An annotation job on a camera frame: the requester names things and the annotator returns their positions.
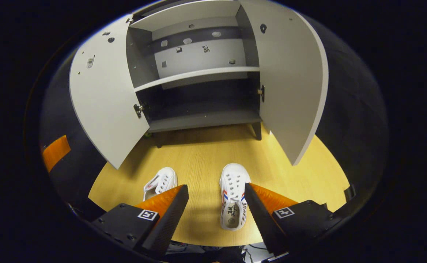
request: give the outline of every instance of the shoe insole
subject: shoe insole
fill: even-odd
[[[145,200],[149,198],[153,198],[154,196],[156,196],[156,192],[155,192],[155,188],[152,188],[148,190],[147,193],[145,193]]]
[[[230,203],[227,207],[227,213],[223,217],[223,224],[227,228],[237,228],[240,219],[240,208],[236,203]]]

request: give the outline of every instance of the white sneaker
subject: white sneaker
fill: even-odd
[[[144,201],[178,186],[176,173],[170,167],[162,168],[155,177],[144,186]]]
[[[223,168],[222,176],[220,177],[223,203],[220,225],[225,230],[238,230],[246,222],[245,183],[251,183],[251,179],[242,165],[230,163]]]

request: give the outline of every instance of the screw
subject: screw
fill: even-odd
[[[128,239],[128,240],[135,241],[135,240],[136,240],[136,237],[135,237],[134,235],[132,235],[132,234],[127,234],[127,239]]]

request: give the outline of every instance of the cabinet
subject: cabinet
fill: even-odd
[[[328,81],[324,47],[301,15],[204,0],[134,17],[90,37],[70,71],[75,113],[108,162],[119,168],[146,131],[260,121],[299,162]]]

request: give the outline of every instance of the cabinet door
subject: cabinet door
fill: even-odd
[[[257,44],[260,115],[292,165],[311,142],[327,95],[329,72],[324,46],[297,12],[265,0],[240,0]]]
[[[83,43],[73,58],[69,77],[80,125],[115,168],[148,130],[143,112],[138,117],[134,110],[140,103],[127,65],[126,20],[131,17],[119,18]]]

